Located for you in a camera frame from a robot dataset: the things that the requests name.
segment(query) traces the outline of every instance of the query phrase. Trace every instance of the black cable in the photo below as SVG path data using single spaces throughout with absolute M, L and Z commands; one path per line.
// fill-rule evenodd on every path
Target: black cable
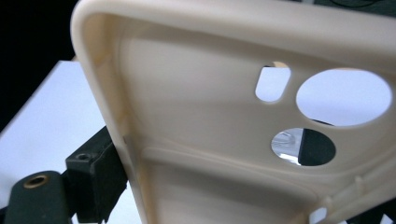
M 371 5 L 373 5 L 373 4 L 377 3 L 377 2 L 380 2 L 380 1 L 382 1 L 382 0 L 373 0 L 373 1 L 370 1 L 369 3 L 367 3 L 367 4 L 363 4 L 363 5 L 359 5 L 359 6 L 351 6 L 351 5 L 346 5 L 346 4 L 343 4 L 343 3 L 336 2 L 335 0 L 330 0 L 330 2 L 332 2 L 336 6 L 349 7 L 349 8 L 369 7 L 369 6 L 371 6 Z

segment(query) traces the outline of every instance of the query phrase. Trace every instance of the dark background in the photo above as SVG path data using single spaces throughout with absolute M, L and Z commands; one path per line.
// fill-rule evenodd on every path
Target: dark background
M 327 7 L 396 16 L 396 0 L 316 0 Z M 71 60 L 70 18 L 77 0 L 0 0 L 0 132 L 52 67 Z

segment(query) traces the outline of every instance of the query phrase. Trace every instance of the round hole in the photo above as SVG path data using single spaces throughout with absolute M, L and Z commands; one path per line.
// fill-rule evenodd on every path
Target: round hole
M 334 126 L 359 125 L 380 117 L 390 106 L 389 85 L 374 73 L 332 69 L 309 78 L 297 92 L 297 106 L 310 119 Z
M 331 161 L 335 145 L 323 133 L 311 129 L 287 129 L 275 135 L 271 148 L 282 160 L 302 166 L 318 166 Z
M 291 71 L 285 63 L 273 62 L 274 66 L 264 66 L 256 86 L 256 96 L 267 103 L 277 101 L 290 79 Z
M 91 155 L 85 154 L 85 153 L 81 153 L 81 154 L 77 155 L 77 159 L 82 160 L 82 161 L 89 160 L 90 158 L 91 158 Z
M 48 177 L 46 175 L 37 175 L 34 176 L 30 179 L 28 179 L 23 186 L 26 189 L 35 189 L 37 187 L 40 187 L 42 185 L 45 185 L 48 182 Z

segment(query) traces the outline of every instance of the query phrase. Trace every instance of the beige plastic case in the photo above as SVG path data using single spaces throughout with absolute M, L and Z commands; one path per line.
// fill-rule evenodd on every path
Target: beige plastic case
M 396 197 L 396 104 L 331 127 L 305 117 L 300 86 L 337 67 L 372 71 L 395 98 L 396 20 L 264 0 L 82 0 L 72 37 L 129 176 L 143 223 L 338 223 Z M 277 102 L 262 67 L 290 66 Z M 282 161 L 275 134 L 325 133 L 335 158 Z

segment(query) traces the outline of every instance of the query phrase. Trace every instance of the oval hole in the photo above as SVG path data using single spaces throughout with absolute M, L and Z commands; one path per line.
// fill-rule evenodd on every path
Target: oval hole
M 256 96 L 268 103 L 279 100 L 289 82 L 290 73 L 285 63 L 274 62 L 274 66 L 264 66 L 256 86 Z
M 297 92 L 297 106 L 310 119 L 334 126 L 363 124 L 390 106 L 391 90 L 374 73 L 332 69 L 309 78 Z
M 282 160 L 302 166 L 318 166 L 331 161 L 335 145 L 323 133 L 311 129 L 293 128 L 278 133 L 271 148 Z

